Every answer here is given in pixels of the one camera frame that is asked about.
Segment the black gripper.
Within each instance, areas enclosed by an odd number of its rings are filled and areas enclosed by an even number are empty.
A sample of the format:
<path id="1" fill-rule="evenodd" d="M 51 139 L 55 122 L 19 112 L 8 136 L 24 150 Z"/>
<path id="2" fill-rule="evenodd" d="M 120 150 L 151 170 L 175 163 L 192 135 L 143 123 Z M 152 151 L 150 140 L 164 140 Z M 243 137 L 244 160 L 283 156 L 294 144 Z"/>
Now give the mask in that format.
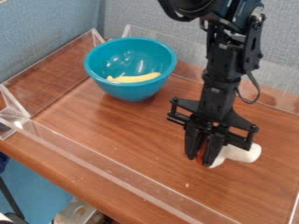
<path id="1" fill-rule="evenodd" d="M 168 120 L 184 128 L 184 154 L 190 160 L 198 157 L 206 142 L 202 164 L 211 167 L 222 148 L 228 144 L 248 151 L 259 127 L 231 108 L 223 119 L 211 118 L 196 111 L 199 101 L 174 97 Z"/>

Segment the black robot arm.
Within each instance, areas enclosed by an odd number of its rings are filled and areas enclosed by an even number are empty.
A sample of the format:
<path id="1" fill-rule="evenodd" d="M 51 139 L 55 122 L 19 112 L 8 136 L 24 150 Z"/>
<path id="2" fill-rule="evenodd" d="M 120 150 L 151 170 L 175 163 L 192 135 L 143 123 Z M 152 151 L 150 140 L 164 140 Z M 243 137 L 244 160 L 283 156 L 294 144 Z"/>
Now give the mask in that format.
<path id="1" fill-rule="evenodd" d="M 184 127 L 184 153 L 203 155 L 211 167 L 220 151 L 234 145 L 248 151 L 259 127 L 234 109 L 242 76 L 259 69 L 266 14 L 262 0 L 158 0 L 167 16 L 182 22 L 198 19 L 207 32 L 207 60 L 198 101 L 174 97 L 168 120 Z"/>

